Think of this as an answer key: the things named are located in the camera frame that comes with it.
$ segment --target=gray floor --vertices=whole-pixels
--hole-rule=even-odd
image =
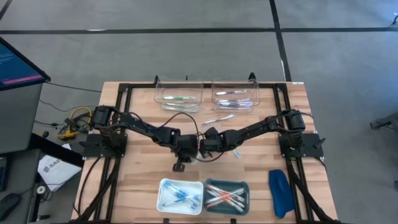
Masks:
[[[0,0],[0,6],[6,2]],[[278,0],[282,28],[385,27],[398,2]],[[273,27],[266,0],[13,0],[0,30]],[[4,35],[55,83],[100,90],[105,81],[284,80],[274,33]],[[338,216],[351,223],[396,223],[397,133],[369,122],[398,111],[398,33],[283,34],[293,81],[305,82],[318,132],[326,137],[328,177]],[[63,109],[96,105],[99,94],[44,85],[42,100]],[[37,120],[67,114],[40,104]],[[37,132],[43,127],[35,126]],[[40,212],[65,222],[78,181]]]

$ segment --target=black mouse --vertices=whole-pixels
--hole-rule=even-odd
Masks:
[[[0,200],[0,222],[4,221],[21,201],[19,194],[11,193]]]

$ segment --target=wooden tabletop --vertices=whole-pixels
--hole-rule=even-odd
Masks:
[[[114,106],[118,90],[118,82],[106,82],[103,87],[100,105]],[[307,93],[302,83],[287,83],[290,104],[293,109],[311,113]],[[145,122],[155,126],[166,122],[176,112],[164,111],[154,101],[154,88],[136,88],[132,91],[130,111],[140,115]],[[235,117],[212,125],[202,126],[205,121],[214,117],[223,117],[226,113],[213,111],[211,89],[203,90],[203,103],[198,113],[192,114],[198,123],[199,131],[204,132],[214,126],[218,131],[241,129],[256,123],[266,116],[276,114],[274,94],[271,89],[260,89],[261,103],[250,114],[237,114]],[[304,116],[306,133],[315,130],[313,120]],[[173,119],[168,126],[181,129],[182,134],[196,133],[192,120],[184,115]],[[230,223],[236,218],[238,223],[295,223],[294,211],[279,219],[274,215],[272,195],[268,183],[268,173],[273,169],[281,169],[287,176],[285,159],[280,155],[277,133],[267,133],[245,141],[236,150],[242,155],[240,159],[232,152],[227,152],[220,159],[211,163],[198,162],[187,164],[185,172],[173,172],[172,166],[176,158],[170,149],[154,144],[148,137],[127,131],[128,144],[126,155],[121,159],[118,186],[113,208],[112,222],[115,223],[162,223],[169,218],[171,223]],[[85,162],[78,192],[82,182],[95,159]],[[85,186],[82,197],[82,211],[90,204],[98,192],[103,160],[95,165]],[[303,158],[308,189],[319,206],[332,218],[337,218],[335,206],[330,192],[325,168],[314,158]],[[181,215],[161,213],[156,209],[159,182],[163,178],[204,182],[208,178],[230,181],[245,181],[250,188],[250,210],[245,216],[222,215],[202,210],[200,215]],[[105,195],[101,217],[104,218],[108,195]],[[302,196],[299,194],[300,208],[306,218]]]

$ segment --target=computer screen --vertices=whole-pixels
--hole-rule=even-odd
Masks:
[[[43,83],[49,77],[5,40],[0,40],[0,91]]]

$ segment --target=teal tray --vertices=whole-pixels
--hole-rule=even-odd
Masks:
[[[206,192],[207,185],[212,184],[219,189],[225,190],[225,191],[232,191],[236,190],[239,188],[244,188],[245,191],[242,195],[240,195],[242,198],[244,198],[244,208],[243,212],[238,212],[234,207],[228,205],[227,203],[220,203],[218,205],[215,205],[213,207],[210,207],[209,209],[206,208],[205,202],[208,199],[213,198],[214,196],[210,195],[208,192]],[[242,182],[232,182],[232,181],[225,181],[225,180],[213,180],[213,179],[207,179],[204,188],[203,188],[203,207],[208,211],[208,212],[214,212],[214,213],[221,213],[221,214],[228,214],[228,215],[245,215],[249,212],[249,199],[250,199],[250,190],[249,190],[249,185],[248,183],[242,181]]]

